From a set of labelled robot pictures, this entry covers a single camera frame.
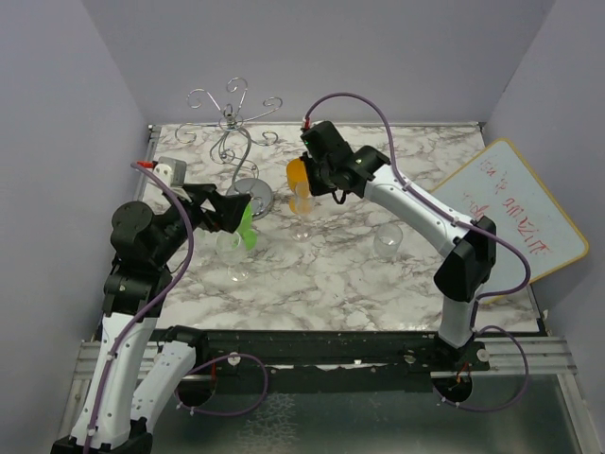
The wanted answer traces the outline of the green plastic wine glass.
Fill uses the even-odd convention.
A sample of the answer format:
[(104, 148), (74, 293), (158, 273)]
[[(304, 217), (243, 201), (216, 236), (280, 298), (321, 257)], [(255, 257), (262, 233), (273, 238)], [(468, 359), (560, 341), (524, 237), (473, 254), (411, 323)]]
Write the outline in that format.
[(251, 251), (257, 244), (257, 234), (252, 228), (253, 211), (249, 203), (244, 210), (240, 224), (237, 227), (233, 245), (237, 250)]

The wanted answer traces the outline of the orange plastic wine glass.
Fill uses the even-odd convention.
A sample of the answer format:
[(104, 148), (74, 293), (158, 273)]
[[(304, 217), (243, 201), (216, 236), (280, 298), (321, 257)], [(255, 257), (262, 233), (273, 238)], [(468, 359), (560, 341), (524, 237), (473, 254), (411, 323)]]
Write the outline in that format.
[(308, 182), (306, 170), (303, 161), (300, 158), (290, 161), (286, 166), (286, 178), (287, 184), (293, 196), (289, 202), (289, 207), (293, 213), (294, 211), (294, 188), (297, 183)]

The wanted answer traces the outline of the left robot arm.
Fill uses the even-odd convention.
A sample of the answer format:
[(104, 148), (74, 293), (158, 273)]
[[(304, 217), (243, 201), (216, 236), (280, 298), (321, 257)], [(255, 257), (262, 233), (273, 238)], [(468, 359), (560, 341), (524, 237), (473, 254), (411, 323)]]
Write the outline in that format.
[(112, 216), (112, 270), (104, 284), (102, 337), (85, 403), (71, 433), (54, 453), (148, 453), (152, 432), (186, 372), (208, 364), (209, 351), (195, 340), (172, 341), (159, 364), (139, 376), (147, 343), (167, 293), (177, 284), (167, 263), (195, 229), (234, 233), (249, 206), (248, 194), (221, 195), (213, 184), (187, 184), (186, 198), (169, 196), (155, 214), (129, 201)]

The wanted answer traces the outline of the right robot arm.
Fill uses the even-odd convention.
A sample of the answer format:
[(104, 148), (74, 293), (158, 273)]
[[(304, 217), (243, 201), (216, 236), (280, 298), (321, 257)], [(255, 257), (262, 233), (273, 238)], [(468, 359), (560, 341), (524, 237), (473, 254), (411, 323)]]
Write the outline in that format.
[(345, 196), (378, 204), (427, 240), (443, 257), (434, 282), (443, 295), (441, 339), (434, 358), (441, 368), (455, 370), (464, 363), (473, 336), (475, 296), (496, 260), (492, 220), (471, 220), (434, 198), (415, 183), (401, 183), (391, 159), (376, 148), (353, 150), (333, 123), (323, 121), (302, 132), (306, 152), (301, 156), (313, 196)]

